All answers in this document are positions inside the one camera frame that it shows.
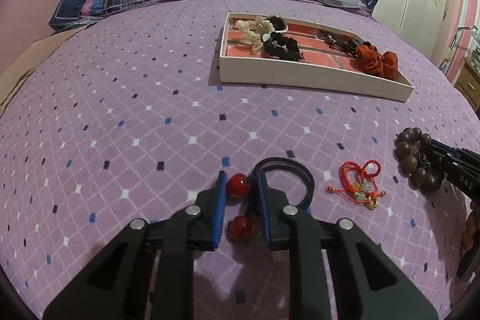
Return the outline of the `right human hand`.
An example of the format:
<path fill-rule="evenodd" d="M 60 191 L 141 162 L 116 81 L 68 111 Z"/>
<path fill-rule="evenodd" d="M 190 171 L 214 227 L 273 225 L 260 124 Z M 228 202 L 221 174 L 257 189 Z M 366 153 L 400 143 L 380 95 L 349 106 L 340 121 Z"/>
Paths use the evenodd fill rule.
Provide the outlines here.
<path fill-rule="evenodd" d="M 469 206 L 471 211 L 466 220 L 460 243 L 460 254 L 462 256 L 465 256 L 467 251 L 473 248 L 474 237 L 479 231 L 479 207 L 474 201 L 471 201 Z"/>

